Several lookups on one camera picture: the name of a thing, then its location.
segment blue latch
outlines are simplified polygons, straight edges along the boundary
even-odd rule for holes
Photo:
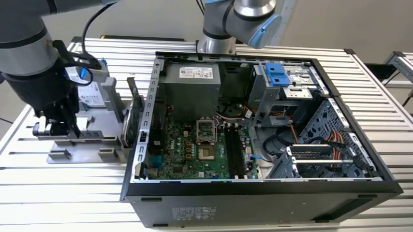
[[[105,65],[105,67],[109,67],[109,63],[107,63],[106,59],[102,58],[100,61],[102,61],[103,65]],[[80,67],[80,79],[82,80],[84,80],[86,74],[87,74],[86,68]]]
[[[285,74],[284,66],[280,63],[265,63],[265,73],[272,80],[272,86],[289,86],[290,79]]]
[[[150,156],[150,162],[154,168],[158,168],[159,170],[162,170],[162,156],[159,155],[151,155]]]

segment barcode label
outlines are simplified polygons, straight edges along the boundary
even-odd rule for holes
[[[88,83],[88,81],[82,80],[76,67],[66,68],[67,75],[70,79],[78,83]],[[100,93],[100,89],[96,82],[92,82],[88,86],[79,86],[79,99],[87,104],[88,107],[105,107],[105,101]]]
[[[252,115],[253,115],[253,111],[248,110],[246,114],[245,114],[245,117],[246,118],[252,118]]]
[[[213,79],[213,68],[181,67],[179,78]]]

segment aluminum profile table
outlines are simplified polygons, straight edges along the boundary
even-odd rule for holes
[[[412,88],[413,84],[413,53],[393,52],[385,61],[385,64],[392,64],[408,78],[408,80],[393,80],[388,87]]]
[[[127,77],[147,93],[155,51],[195,52],[190,42],[88,39],[88,52],[109,62],[117,90],[131,98]],[[70,45],[80,51],[78,43]],[[404,188],[404,194],[341,224],[300,227],[250,226],[170,228],[169,231],[413,231],[413,119],[356,55],[342,49],[244,45],[238,55],[317,58],[341,92],[381,158]],[[126,164],[48,164],[54,142],[32,136],[38,121],[26,107],[0,142],[0,231],[145,231],[129,203],[119,202]]]

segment ram slot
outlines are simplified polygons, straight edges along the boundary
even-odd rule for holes
[[[227,127],[225,129],[226,136],[226,156],[227,166],[231,178],[244,178],[245,173],[245,160],[242,153],[242,145],[238,134],[238,128]]]

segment white label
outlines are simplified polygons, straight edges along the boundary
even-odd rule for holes
[[[290,78],[292,78],[292,82],[297,82],[297,81],[301,81],[301,78],[298,77],[298,76],[290,76]]]
[[[177,221],[214,220],[217,207],[174,207],[173,217]]]
[[[78,117],[76,124],[80,131],[86,131],[88,128],[90,117]]]
[[[87,83],[88,81],[82,80],[76,67],[66,68],[70,79],[78,83]],[[79,86],[79,99],[90,107],[102,107],[105,106],[105,101],[102,98],[102,93],[96,82],[92,82],[88,86]]]
[[[253,111],[248,110],[246,114],[245,114],[245,117],[246,118],[252,118],[252,115],[253,115]]]
[[[213,68],[181,67],[179,78],[213,79]]]

